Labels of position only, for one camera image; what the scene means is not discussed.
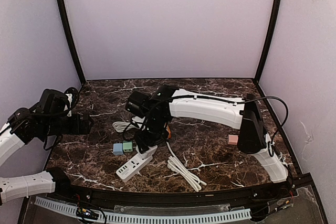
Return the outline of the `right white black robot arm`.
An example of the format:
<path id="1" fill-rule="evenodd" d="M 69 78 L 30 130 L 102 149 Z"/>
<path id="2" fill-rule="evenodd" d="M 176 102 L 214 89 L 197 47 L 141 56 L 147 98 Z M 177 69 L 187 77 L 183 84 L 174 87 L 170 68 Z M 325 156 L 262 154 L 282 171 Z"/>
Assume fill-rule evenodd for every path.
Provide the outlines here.
<path id="1" fill-rule="evenodd" d="M 237 147 L 241 152 L 255 157 L 273 183 L 282 183 L 288 178 L 287 163 L 272 147 L 272 138 L 254 95 L 221 98 L 162 85 L 153 94 L 132 92 L 125 109 L 142 120 L 134 140 L 143 158 L 152 156 L 153 149 L 168 139 L 168 123 L 173 118 L 191 118 L 239 130 Z"/>

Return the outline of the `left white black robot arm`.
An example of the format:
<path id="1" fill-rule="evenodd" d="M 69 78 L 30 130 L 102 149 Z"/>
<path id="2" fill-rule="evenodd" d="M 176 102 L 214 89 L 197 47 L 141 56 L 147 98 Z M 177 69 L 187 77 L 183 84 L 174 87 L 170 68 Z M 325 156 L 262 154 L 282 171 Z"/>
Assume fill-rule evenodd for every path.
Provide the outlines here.
<path id="1" fill-rule="evenodd" d="M 93 119 L 88 114 L 73 113 L 79 92 L 70 87 L 65 92 L 45 89 L 31 108 L 19 108 L 1 128 L 1 163 L 37 138 L 47 143 L 50 136 L 59 140 L 64 135 L 88 135 Z M 54 193 L 68 188 L 70 179 L 59 167 L 43 172 L 1 178 L 1 204 L 23 197 Z"/>

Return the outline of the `white cube socket adapter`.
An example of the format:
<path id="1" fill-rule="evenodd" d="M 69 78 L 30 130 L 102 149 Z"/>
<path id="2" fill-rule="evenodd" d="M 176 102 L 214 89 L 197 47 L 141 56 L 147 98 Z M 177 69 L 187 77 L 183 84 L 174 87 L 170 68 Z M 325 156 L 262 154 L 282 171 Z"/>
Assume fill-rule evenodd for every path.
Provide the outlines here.
<path id="1" fill-rule="evenodd" d="M 144 153 L 140 153 L 139 147 L 136 146 L 136 151 L 139 153 L 142 159 L 147 159 L 151 157 L 156 152 L 156 150 L 157 150 L 157 145 L 149 147 L 149 149 L 145 151 Z"/>

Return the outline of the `white power strip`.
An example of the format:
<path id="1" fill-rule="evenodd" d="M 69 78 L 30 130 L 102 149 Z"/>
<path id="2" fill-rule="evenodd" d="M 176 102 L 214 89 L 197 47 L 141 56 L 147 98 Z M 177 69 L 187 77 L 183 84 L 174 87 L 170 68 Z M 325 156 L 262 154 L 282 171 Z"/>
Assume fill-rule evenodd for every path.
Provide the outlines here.
<path id="1" fill-rule="evenodd" d="M 128 182 L 134 175 L 136 175 L 142 168 L 144 168 L 151 160 L 153 156 L 142 159 L 137 153 L 131 159 L 129 159 L 125 164 L 123 164 L 116 171 L 116 175 L 124 182 Z"/>

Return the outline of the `blue plug adapter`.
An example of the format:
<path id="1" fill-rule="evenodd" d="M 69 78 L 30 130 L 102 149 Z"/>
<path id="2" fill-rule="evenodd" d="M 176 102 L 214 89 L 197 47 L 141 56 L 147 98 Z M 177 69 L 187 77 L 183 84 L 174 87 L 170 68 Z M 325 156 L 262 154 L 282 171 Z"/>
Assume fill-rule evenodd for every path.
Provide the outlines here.
<path id="1" fill-rule="evenodd" d="M 123 144 L 122 143 L 114 143 L 113 154 L 114 155 L 123 155 Z"/>

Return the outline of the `green plug adapter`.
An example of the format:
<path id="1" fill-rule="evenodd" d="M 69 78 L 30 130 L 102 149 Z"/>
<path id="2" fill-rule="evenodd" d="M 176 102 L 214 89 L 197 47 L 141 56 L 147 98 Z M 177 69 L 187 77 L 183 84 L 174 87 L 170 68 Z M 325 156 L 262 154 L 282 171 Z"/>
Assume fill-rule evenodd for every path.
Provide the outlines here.
<path id="1" fill-rule="evenodd" d="M 133 152 L 133 143 L 132 142 L 123 142 L 122 147 L 123 147 L 123 152 L 124 153 Z"/>

